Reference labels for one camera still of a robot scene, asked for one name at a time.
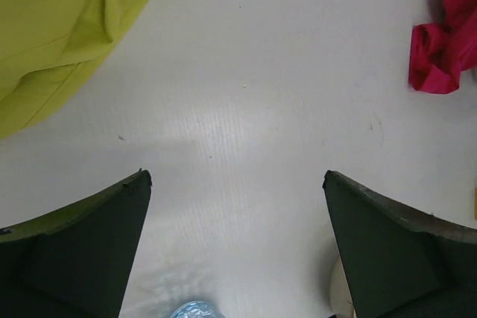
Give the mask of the yellow-green cloth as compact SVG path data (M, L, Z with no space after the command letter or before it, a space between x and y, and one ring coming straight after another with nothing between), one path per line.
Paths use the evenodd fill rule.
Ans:
M1 136L56 112L149 0L1 0Z

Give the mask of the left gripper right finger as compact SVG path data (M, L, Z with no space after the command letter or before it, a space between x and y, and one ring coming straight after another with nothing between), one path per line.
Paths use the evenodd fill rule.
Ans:
M355 317L475 317L476 230L337 171L323 190Z

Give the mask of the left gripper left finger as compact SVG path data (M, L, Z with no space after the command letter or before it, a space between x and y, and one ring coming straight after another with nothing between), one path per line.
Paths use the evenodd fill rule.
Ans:
M2 317L118 317L151 199L146 170L1 229Z

